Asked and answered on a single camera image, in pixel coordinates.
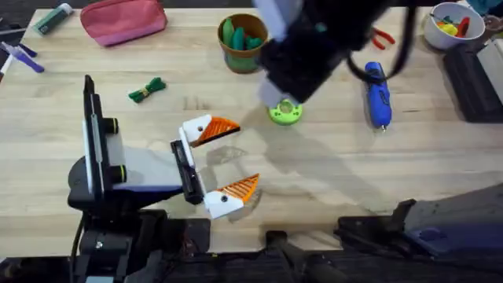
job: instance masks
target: pink zippered bag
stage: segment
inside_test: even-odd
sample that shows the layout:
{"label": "pink zippered bag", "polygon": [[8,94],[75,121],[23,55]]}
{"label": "pink zippered bag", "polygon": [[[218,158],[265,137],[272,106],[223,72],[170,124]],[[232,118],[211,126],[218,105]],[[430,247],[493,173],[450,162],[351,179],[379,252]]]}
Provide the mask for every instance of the pink zippered bag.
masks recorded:
{"label": "pink zippered bag", "polygon": [[80,13],[82,26],[101,46],[115,45],[162,31],[166,14],[157,0],[105,0]]}

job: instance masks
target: glue gun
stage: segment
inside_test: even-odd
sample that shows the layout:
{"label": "glue gun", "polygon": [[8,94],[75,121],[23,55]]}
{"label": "glue gun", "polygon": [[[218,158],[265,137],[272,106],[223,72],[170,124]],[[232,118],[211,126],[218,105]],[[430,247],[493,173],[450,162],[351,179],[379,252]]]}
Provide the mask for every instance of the glue gun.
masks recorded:
{"label": "glue gun", "polygon": [[[385,77],[383,68],[378,62],[369,62],[365,71],[377,79]],[[372,124],[377,129],[386,130],[391,122],[390,91],[386,81],[382,83],[367,83],[369,113]]]}

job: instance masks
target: yellow object in bowl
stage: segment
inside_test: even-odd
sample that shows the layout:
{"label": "yellow object in bowl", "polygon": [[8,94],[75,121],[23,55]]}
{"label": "yellow object in bowl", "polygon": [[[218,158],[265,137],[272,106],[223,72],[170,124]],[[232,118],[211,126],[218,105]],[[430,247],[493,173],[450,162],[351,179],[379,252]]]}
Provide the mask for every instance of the yellow object in bowl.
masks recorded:
{"label": "yellow object in bowl", "polygon": [[457,28],[453,24],[444,24],[439,26],[439,28],[448,35],[455,36],[457,34]]}

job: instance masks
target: lime green disc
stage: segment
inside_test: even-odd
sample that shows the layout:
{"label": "lime green disc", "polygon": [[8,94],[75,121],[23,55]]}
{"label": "lime green disc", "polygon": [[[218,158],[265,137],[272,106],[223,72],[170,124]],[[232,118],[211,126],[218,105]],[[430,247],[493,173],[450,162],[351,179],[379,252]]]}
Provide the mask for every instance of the lime green disc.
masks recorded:
{"label": "lime green disc", "polygon": [[281,101],[275,108],[269,108],[269,117],[280,125],[292,125],[299,121],[302,105],[295,106],[288,99]]}

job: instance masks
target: red pliers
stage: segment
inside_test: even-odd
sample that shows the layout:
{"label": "red pliers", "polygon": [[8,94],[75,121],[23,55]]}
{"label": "red pliers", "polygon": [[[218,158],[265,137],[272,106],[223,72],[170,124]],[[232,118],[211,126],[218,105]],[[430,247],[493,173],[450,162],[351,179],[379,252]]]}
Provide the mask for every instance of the red pliers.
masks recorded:
{"label": "red pliers", "polygon": [[387,32],[384,32],[384,31],[381,31],[377,28],[373,28],[373,31],[374,31],[374,35],[372,37],[372,43],[377,47],[379,48],[380,50],[384,50],[385,47],[383,45],[383,43],[379,42],[377,40],[377,36],[379,35],[380,37],[386,39],[387,41],[389,41],[389,43],[391,44],[395,44],[395,39],[393,39],[393,37],[391,35],[389,35]]}

